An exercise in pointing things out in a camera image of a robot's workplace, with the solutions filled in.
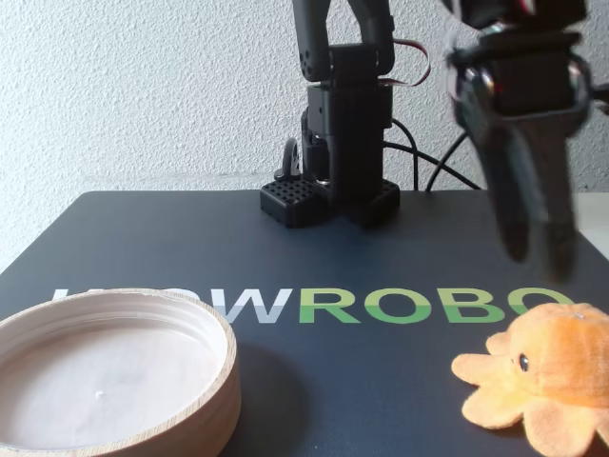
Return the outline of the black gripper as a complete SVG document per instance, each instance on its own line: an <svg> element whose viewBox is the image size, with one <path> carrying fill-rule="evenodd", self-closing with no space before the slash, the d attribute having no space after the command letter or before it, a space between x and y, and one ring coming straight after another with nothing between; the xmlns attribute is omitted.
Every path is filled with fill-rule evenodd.
<svg viewBox="0 0 609 457"><path fill-rule="evenodd" d="M480 159L503 246L524 261L532 222L533 252L556 282L572 275L577 230L564 125L545 115L577 125L589 117L580 41L575 30L496 28L446 56L455 114Z"/></svg>

